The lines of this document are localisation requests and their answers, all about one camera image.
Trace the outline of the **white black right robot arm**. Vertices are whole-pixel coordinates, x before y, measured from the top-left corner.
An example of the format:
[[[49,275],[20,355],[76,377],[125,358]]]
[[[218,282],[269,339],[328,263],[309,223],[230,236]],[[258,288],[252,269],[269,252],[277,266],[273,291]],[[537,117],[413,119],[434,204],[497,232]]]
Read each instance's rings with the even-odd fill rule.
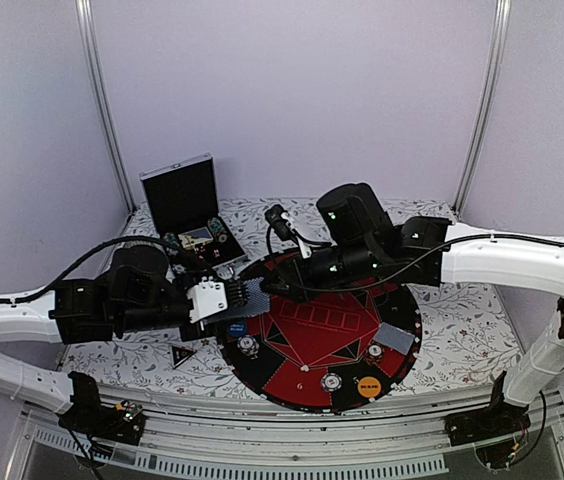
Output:
[[[564,236],[501,232],[432,216],[396,225],[366,183],[338,186],[316,208],[330,243],[309,239],[280,205],[265,213],[268,233],[299,248],[273,262],[280,294],[297,302],[385,283],[482,283],[557,297],[548,326],[493,387],[491,405],[480,412],[486,435],[501,435],[516,422],[518,409],[564,370]]]

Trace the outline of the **orange big blind button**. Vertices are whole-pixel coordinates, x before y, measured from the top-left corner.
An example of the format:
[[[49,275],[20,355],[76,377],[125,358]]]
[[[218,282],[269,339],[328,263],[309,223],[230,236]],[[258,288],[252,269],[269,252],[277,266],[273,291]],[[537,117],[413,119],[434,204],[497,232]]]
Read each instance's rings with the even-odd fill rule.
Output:
[[[382,391],[382,384],[377,378],[366,376],[357,382],[357,390],[364,398],[376,398]]]

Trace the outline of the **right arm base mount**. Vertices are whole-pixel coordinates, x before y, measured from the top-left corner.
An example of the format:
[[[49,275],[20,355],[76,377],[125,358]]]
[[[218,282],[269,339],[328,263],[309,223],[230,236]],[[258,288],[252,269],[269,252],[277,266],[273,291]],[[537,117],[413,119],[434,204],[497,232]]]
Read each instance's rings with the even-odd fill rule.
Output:
[[[478,461],[491,470],[501,470],[512,465],[520,440],[512,434],[522,433],[530,427],[527,407],[518,407],[503,400],[492,400],[483,408],[450,414],[444,418],[444,430],[452,446],[475,444],[509,435],[508,440],[477,446],[474,453]]]

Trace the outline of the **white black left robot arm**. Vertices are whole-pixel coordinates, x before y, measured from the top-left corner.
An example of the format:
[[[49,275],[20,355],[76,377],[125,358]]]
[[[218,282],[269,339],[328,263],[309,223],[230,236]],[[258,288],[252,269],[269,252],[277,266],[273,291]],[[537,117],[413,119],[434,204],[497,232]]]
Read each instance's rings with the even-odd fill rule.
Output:
[[[110,341],[127,332],[197,323],[242,299],[239,286],[212,269],[189,266],[168,280],[167,255],[148,245],[115,251],[94,280],[61,280],[28,298],[0,296],[0,343],[36,341],[64,345]],[[39,369],[0,353],[0,392],[56,414],[71,412],[90,434],[110,426],[96,382],[75,373]]]

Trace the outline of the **blue small blind button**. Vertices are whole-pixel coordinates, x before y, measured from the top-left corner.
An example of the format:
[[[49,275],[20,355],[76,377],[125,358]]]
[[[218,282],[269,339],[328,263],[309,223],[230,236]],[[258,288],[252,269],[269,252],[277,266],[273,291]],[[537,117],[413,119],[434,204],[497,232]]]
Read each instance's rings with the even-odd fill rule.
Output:
[[[228,326],[226,334],[231,338],[241,338],[248,334],[248,324],[245,321],[235,322]]]

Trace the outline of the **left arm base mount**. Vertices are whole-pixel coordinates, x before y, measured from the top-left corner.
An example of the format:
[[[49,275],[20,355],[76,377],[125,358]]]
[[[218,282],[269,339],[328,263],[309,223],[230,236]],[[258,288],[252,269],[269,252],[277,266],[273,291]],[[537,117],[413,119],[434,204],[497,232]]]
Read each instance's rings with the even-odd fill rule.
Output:
[[[58,424],[88,437],[138,446],[144,432],[146,416],[143,406],[123,400],[115,406],[105,406],[96,381],[83,373],[71,372],[73,393],[67,412],[58,416]]]

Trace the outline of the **single blue playing card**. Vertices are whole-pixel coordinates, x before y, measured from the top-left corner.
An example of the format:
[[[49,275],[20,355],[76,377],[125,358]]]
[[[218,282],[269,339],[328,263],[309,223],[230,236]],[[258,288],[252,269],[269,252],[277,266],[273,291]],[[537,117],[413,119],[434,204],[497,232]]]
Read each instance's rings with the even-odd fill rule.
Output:
[[[407,355],[413,346],[415,335],[382,322],[373,337],[373,341],[402,355]]]

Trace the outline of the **red poker chip stack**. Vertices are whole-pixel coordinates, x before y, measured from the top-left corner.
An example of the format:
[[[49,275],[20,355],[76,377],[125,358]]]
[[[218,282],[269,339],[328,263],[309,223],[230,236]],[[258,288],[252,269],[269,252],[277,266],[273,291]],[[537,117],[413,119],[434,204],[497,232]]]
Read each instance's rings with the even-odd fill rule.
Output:
[[[384,358],[383,347],[376,343],[371,343],[365,350],[364,360],[370,365],[380,364]]]

